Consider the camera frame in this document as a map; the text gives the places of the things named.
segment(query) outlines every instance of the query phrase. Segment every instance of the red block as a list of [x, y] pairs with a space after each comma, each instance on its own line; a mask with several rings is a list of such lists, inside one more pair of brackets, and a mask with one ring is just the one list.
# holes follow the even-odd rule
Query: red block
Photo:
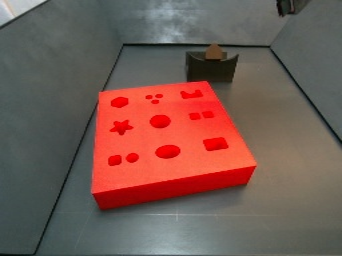
[[247, 184], [256, 163], [206, 82], [98, 94], [100, 209]]

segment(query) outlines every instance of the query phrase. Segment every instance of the black object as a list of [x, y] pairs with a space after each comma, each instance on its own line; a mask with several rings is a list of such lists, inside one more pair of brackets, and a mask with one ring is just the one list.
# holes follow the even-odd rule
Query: black object
[[304, 8], [311, 0], [276, 0], [276, 8], [279, 16], [285, 14], [296, 14]]
[[231, 82], [237, 59], [237, 54], [227, 59], [227, 53], [223, 52], [221, 60], [205, 60], [204, 52], [186, 52], [186, 81]]

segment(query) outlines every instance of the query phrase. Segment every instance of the circular hole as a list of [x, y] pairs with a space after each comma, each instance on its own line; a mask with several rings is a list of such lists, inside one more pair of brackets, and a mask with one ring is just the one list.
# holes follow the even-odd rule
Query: circular hole
[[120, 155], [110, 156], [108, 158], [108, 165], [114, 166], [114, 165], [118, 165], [118, 164], [121, 164], [121, 156]]
[[165, 128], [170, 123], [170, 119], [168, 116], [165, 115], [154, 115], [150, 119], [149, 119], [149, 124], [154, 127], [154, 128]]
[[134, 162], [138, 160], [138, 155], [134, 154], [134, 153], [130, 153], [130, 154], [126, 155], [125, 160], [126, 160], [129, 163], [134, 163]]
[[162, 159], [173, 158], [178, 155], [178, 153], [180, 153], [180, 148], [174, 145], [164, 145], [158, 147], [154, 151], [156, 156]]

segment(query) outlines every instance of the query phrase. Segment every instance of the star-shaped hole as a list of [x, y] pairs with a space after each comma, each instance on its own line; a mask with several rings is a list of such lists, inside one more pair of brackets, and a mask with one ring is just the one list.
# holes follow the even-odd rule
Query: star-shaped hole
[[122, 122], [114, 121], [113, 128], [109, 131], [117, 132], [118, 135], [124, 135], [125, 131], [133, 129], [133, 127], [128, 124], [128, 122], [129, 122], [129, 120], [124, 120]]

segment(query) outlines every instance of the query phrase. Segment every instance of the red shape sorter box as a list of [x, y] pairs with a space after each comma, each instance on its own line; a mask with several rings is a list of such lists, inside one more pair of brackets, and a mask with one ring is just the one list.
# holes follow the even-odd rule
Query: red shape sorter box
[[247, 184], [256, 163], [206, 82], [98, 94], [100, 209]]

